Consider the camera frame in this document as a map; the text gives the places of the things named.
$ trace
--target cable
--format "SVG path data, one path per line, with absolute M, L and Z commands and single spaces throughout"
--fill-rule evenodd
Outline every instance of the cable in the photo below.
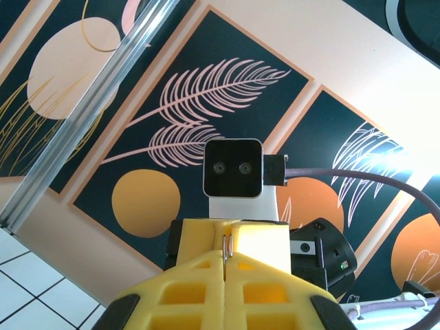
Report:
M 317 177 L 320 175 L 331 175 L 334 177 L 352 177 L 354 179 L 368 180 L 379 182 L 380 184 L 386 184 L 410 194 L 415 199 L 418 199 L 424 206 L 427 207 L 429 212 L 433 215 L 435 220 L 440 226 L 440 207 L 427 196 L 424 192 L 416 189 L 409 184 L 402 181 L 392 179 L 390 177 L 384 177 L 382 175 L 357 172 L 355 170 L 337 170 L 331 168 L 288 168 L 286 169 L 286 178 L 292 177 Z M 429 330 L 432 329 L 437 323 L 440 322 L 440 300 L 425 315 L 419 322 L 405 330 Z
M 427 306 L 435 304 L 439 300 L 439 297 L 426 299 Z M 350 320 L 355 320 L 360 316 L 371 313 L 372 311 L 381 311 L 384 309 L 394 308 L 406 308 L 406 307 L 423 307 L 425 302 L 422 300 L 402 300 L 402 301 L 384 301 L 384 302 L 372 302 L 371 304 L 360 305 L 360 315 L 358 315 L 357 309 L 350 309 L 346 315 Z

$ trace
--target white tiled floor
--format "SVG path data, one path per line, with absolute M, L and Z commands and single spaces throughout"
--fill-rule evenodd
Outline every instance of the white tiled floor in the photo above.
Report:
M 0 330 L 91 330 L 104 310 L 0 229 Z

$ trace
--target white leaf drawing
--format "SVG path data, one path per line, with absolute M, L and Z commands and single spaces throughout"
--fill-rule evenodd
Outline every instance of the white leaf drawing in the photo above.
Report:
M 162 127 L 150 139 L 148 146 L 122 153 L 102 161 L 101 164 L 121 160 L 132 155 L 148 153 L 161 167 L 200 165 L 204 158 L 205 143 L 222 138 L 212 125 Z
M 286 202 L 286 206 L 284 207 L 283 215 L 281 215 L 280 221 L 290 223 L 290 217 L 292 215 L 292 198 Z
M 222 112 L 249 107 L 264 88 L 290 71 L 274 69 L 261 60 L 233 58 L 176 73 L 165 84 L 159 107 L 133 119 L 127 128 L 156 113 L 172 124 L 190 127 L 208 121 L 208 117 L 221 118 Z
M 351 295 L 347 298 L 346 303 L 347 303 L 347 304 L 358 303 L 358 302 L 359 302 L 359 299 L 360 299 L 359 296 L 356 296 L 356 295 L 354 295 L 354 294 L 351 294 Z
M 405 150 L 392 141 L 387 135 L 371 126 L 368 122 L 361 124 L 345 141 L 333 160 L 333 168 L 375 173 L 394 177 L 402 171 L 410 170 Z M 333 177 L 333 185 L 339 178 Z M 365 193 L 376 185 L 373 198 L 376 198 L 383 184 L 372 181 L 344 178 L 338 193 L 338 207 L 344 201 L 351 187 L 357 182 L 350 200 L 347 225 L 350 227 L 356 208 Z
M 417 281 L 422 285 L 427 283 L 429 280 L 433 279 L 435 276 L 440 274 L 440 273 L 436 273 L 433 276 L 425 279 L 425 277 L 427 277 L 427 275 L 429 275 L 429 273 L 431 273 L 431 271 L 434 269 L 438 260 L 439 260 L 439 254 L 432 253 L 428 250 L 420 251 L 416 256 L 416 258 L 414 259 L 414 262 L 412 263 L 412 266 L 410 268 L 408 276 L 406 277 L 406 280 Z

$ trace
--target black camera face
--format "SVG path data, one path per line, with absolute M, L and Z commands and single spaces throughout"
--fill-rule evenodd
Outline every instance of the black camera face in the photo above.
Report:
M 203 190 L 210 197 L 255 198 L 263 189 L 263 145 L 258 140 L 211 140 L 205 145 Z

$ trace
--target metal rod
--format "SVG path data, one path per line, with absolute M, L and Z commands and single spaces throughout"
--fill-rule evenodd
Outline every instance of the metal rod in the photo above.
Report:
M 16 234 L 179 0 L 151 0 L 0 212 Z

